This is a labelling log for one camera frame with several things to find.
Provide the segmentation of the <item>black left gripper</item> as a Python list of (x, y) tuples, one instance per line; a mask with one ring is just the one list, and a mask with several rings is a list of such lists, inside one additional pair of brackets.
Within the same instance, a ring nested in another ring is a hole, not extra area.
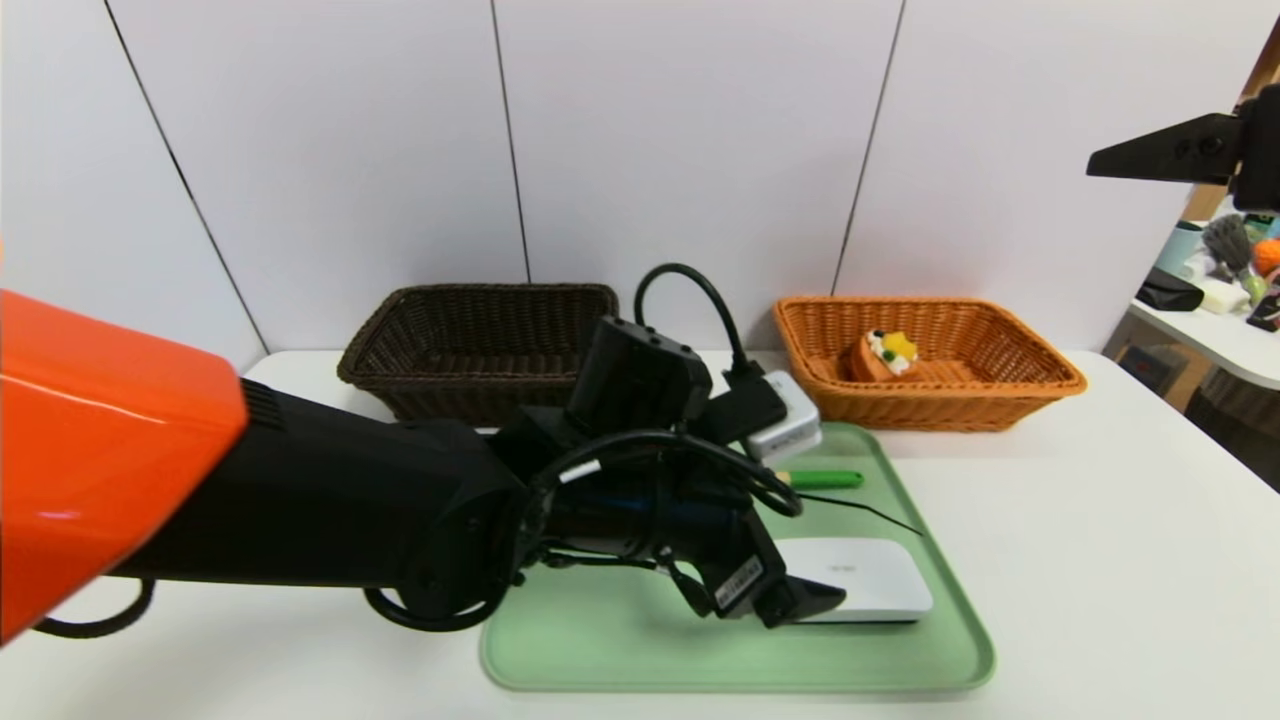
[(735, 486), (659, 483), (646, 550), (700, 618), (740, 618), (759, 594), (759, 619), (774, 629), (835, 611), (847, 598), (844, 588), (785, 575), (751, 496)]

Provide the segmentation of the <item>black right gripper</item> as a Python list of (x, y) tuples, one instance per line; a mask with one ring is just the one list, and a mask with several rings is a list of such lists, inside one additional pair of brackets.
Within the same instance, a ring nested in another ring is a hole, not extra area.
[(1279, 83), (1240, 102), (1235, 115), (1207, 114), (1101, 149), (1085, 173), (1219, 186), (1235, 174), (1236, 210), (1279, 211)]

